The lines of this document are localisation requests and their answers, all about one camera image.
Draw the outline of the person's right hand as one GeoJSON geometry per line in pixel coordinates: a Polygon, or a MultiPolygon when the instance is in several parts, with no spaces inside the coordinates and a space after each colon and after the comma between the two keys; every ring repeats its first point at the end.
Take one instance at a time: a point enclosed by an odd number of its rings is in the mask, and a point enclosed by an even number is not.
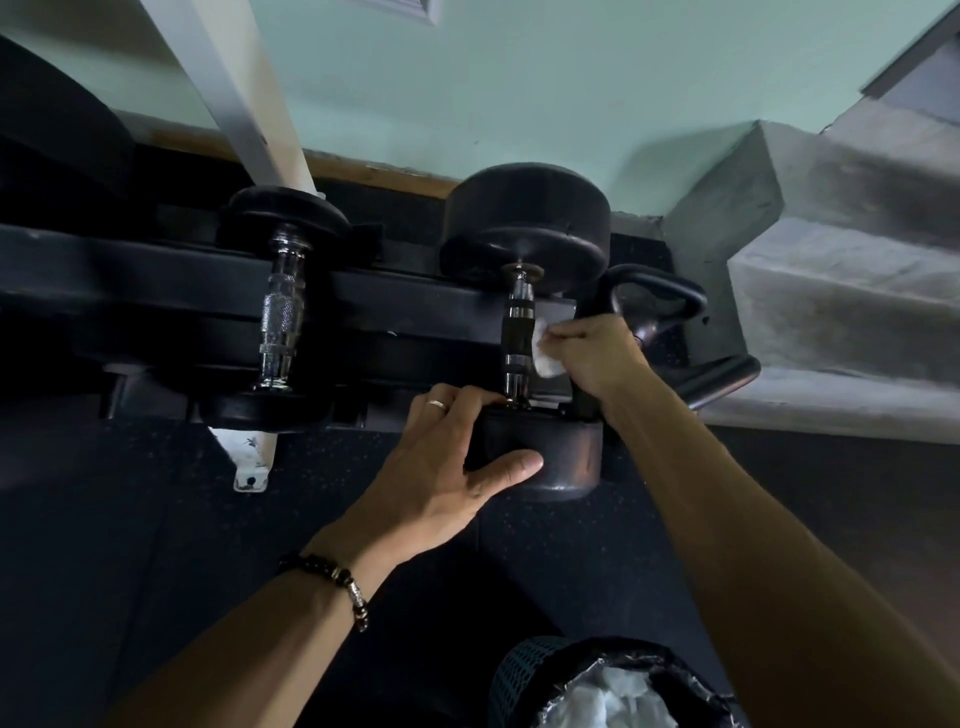
{"type": "Polygon", "coordinates": [[[598,401],[606,421],[619,430],[642,412],[658,379],[622,318],[612,314],[588,318],[604,319],[599,345],[603,372],[570,379],[598,401]]]}

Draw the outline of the person's left hand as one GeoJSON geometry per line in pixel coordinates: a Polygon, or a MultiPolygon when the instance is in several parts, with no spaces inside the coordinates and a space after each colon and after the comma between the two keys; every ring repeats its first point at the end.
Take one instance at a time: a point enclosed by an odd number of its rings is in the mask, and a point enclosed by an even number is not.
{"type": "Polygon", "coordinates": [[[475,386],[444,383],[415,396],[375,479],[303,554],[349,570],[367,592],[397,566],[458,535],[478,514],[467,512],[465,487],[474,425],[485,407],[502,400],[475,386]]]}

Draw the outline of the white cleaning wipe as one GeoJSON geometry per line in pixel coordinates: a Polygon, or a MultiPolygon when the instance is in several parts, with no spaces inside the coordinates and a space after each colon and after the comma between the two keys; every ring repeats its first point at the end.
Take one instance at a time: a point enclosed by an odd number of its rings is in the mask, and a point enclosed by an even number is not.
{"type": "Polygon", "coordinates": [[[544,318],[536,318],[531,334],[531,357],[535,374],[542,380],[555,380],[568,374],[564,364],[542,349],[542,342],[549,323],[544,318]]]}

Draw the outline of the large black dumbbell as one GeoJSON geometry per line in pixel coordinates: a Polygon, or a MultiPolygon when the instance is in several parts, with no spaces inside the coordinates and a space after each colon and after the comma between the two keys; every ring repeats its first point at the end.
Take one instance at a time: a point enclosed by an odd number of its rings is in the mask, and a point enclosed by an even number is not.
{"type": "Polygon", "coordinates": [[[469,459],[491,464],[532,451],[540,470],[517,494],[542,504],[580,500],[601,475],[599,416],[573,402],[536,405],[533,342],[538,296],[596,283],[609,267],[611,209],[586,177],[544,163],[488,167],[458,183],[446,198],[438,272],[459,284],[507,294],[499,366],[505,402],[478,418],[469,459]]]}

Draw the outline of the person's left forearm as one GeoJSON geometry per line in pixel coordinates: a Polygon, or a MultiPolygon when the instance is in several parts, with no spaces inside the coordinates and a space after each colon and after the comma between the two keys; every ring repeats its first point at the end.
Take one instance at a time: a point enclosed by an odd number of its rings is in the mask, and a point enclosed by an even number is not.
{"type": "Polygon", "coordinates": [[[385,580],[364,591],[330,559],[283,557],[279,575],[131,690],[101,728],[293,728],[385,580]]]}

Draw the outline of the person's right forearm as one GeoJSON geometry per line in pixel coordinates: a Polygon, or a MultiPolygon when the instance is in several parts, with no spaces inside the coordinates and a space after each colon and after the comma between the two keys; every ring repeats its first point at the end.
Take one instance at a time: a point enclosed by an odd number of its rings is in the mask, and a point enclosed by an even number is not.
{"type": "Polygon", "coordinates": [[[960,728],[960,677],[647,365],[597,394],[752,728],[960,728]]]}

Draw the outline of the crumpled white tissues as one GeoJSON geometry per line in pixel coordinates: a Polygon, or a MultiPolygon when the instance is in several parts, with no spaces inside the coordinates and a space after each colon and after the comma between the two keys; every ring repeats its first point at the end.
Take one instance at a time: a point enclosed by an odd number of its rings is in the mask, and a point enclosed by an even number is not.
{"type": "Polygon", "coordinates": [[[574,681],[550,721],[553,728],[677,728],[645,673],[606,665],[574,681]]]}

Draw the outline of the wooden skirting board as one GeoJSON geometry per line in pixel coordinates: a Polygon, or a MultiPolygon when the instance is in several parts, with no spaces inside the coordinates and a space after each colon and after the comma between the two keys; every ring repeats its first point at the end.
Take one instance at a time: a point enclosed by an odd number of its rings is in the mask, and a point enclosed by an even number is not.
{"type": "MultiPolygon", "coordinates": [[[[240,163],[226,137],[216,129],[170,122],[144,114],[115,110],[133,138],[158,149],[240,163]]],[[[371,162],[322,151],[305,150],[304,157],[315,179],[336,180],[444,200],[459,179],[432,175],[408,167],[371,162]]]]}

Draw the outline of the small black dumbbell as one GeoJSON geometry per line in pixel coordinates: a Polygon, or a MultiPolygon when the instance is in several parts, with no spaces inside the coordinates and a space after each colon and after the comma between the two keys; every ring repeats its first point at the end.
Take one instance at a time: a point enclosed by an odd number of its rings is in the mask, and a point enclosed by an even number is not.
{"type": "Polygon", "coordinates": [[[220,215],[217,242],[270,260],[262,300],[259,366],[246,389],[203,397],[198,412],[212,429],[288,433],[324,420],[332,390],[306,394],[291,385],[291,371],[306,315],[306,262],[311,253],[346,239],[352,226],[316,193],[253,185],[231,197],[220,215]]]}

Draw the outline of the grey concrete stairs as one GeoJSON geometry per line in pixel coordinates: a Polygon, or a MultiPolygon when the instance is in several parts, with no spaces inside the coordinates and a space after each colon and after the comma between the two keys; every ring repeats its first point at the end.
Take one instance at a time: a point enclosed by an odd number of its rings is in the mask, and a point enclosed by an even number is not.
{"type": "Polygon", "coordinates": [[[960,30],[819,134],[759,122],[661,223],[726,427],[960,444],[960,30]]]}

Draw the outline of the black dumbbell rack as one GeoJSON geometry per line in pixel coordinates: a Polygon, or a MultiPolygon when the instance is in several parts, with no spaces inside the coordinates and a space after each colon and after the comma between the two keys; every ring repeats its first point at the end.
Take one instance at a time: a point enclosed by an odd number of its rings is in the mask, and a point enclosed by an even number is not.
{"type": "MultiPolygon", "coordinates": [[[[496,391],[504,400],[491,408],[505,403],[499,346],[507,294],[439,272],[448,196],[436,246],[420,250],[430,255],[425,272],[409,272],[402,262],[391,268],[384,225],[354,223],[325,198],[351,232],[308,256],[291,385],[303,394],[328,386],[332,404],[325,419],[298,431],[320,424],[369,428],[379,418],[395,424],[403,400],[438,382],[496,391]]],[[[262,301],[272,267],[269,258],[218,244],[219,224],[220,216],[208,247],[24,227],[0,233],[0,304],[10,304],[22,326],[40,323],[53,338],[43,348],[57,346],[51,356],[63,350],[68,359],[61,366],[42,354],[27,382],[44,392],[42,374],[65,379],[73,367],[88,364],[104,370],[96,392],[105,416],[205,425],[202,398],[247,389],[258,376],[262,301]]],[[[579,402],[579,392],[537,402],[537,378],[535,405],[573,403],[582,414],[597,415],[579,402]]]]}

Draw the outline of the large black rubber disc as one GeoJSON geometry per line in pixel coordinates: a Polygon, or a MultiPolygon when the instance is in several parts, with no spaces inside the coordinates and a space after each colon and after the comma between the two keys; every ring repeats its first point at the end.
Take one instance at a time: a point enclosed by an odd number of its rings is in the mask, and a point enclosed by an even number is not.
{"type": "Polygon", "coordinates": [[[119,117],[58,67],[0,34],[0,142],[117,203],[132,197],[136,142],[119,117]]]}

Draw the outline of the white metal foot bracket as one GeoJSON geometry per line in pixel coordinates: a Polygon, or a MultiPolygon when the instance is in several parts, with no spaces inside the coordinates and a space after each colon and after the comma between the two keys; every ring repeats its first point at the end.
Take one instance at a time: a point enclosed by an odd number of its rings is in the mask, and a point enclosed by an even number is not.
{"type": "Polygon", "coordinates": [[[214,427],[209,431],[234,466],[233,491],[248,495],[265,493],[279,435],[214,427]]]}

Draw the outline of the white metal post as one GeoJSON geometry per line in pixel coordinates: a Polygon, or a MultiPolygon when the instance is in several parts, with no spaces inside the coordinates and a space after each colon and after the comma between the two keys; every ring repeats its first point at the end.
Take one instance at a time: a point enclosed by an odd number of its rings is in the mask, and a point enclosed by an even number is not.
{"type": "Polygon", "coordinates": [[[249,0],[139,2],[251,180],[325,200],[249,0]]]}

